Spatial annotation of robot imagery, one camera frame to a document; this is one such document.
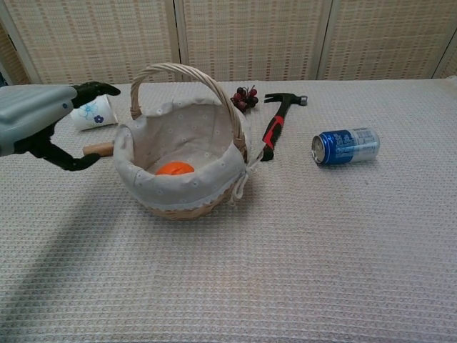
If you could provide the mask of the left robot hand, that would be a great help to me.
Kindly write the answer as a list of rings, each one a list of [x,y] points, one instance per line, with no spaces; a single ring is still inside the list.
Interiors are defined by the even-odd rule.
[[[90,153],[79,159],[51,142],[56,124],[72,110],[98,96],[118,96],[121,90],[107,83],[90,81],[77,85],[28,85],[1,89],[1,156],[31,153],[67,171],[80,171],[101,156]]]

